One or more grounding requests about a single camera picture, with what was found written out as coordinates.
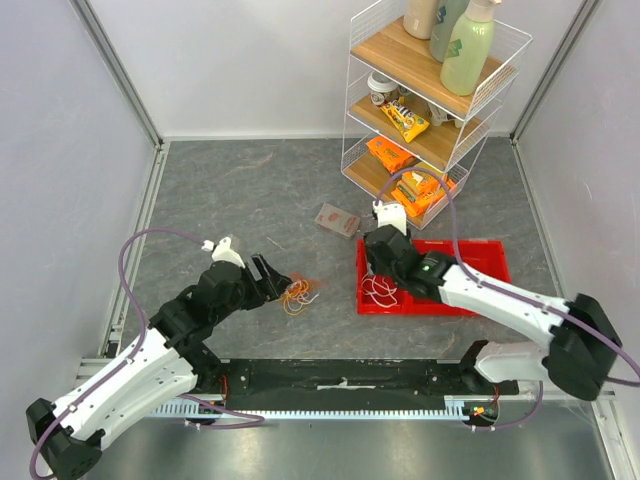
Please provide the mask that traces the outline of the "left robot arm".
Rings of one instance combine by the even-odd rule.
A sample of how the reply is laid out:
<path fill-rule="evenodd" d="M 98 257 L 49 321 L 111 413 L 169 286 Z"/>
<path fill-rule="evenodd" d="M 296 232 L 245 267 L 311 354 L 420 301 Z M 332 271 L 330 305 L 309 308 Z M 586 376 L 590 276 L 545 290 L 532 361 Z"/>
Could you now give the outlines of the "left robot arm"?
<path fill-rule="evenodd" d="M 211 392 L 222 362 L 205 339 L 231 314 L 278 300 L 291 283 L 259 254 L 244 266 L 213 262 L 97 374 L 55 401 L 38 399 L 27 408 L 31 476 L 39 476 L 35 464 L 43 460 L 50 478 L 79 479 L 119 435 L 164 402 Z"/>

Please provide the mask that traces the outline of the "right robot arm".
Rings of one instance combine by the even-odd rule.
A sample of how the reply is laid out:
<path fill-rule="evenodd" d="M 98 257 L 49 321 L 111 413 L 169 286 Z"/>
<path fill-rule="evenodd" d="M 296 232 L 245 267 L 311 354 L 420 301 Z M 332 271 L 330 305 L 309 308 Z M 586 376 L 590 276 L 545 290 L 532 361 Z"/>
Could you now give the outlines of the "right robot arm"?
<path fill-rule="evenodd" d="M 499 281 L 439 251 L 420 252 L 392 225 L 364 236 L 366 258 L 376 275 L 388 276 L 416 299 L 462 308 L 504 325 L 532 347 L 482 347 L 458 368 L 467 392 L 483 392 L 506 380 L 549 379 L 565 393 L 595 400 L 622 342 L 601 304 L 579 294 L 572 300 L 539 295 Z"/>

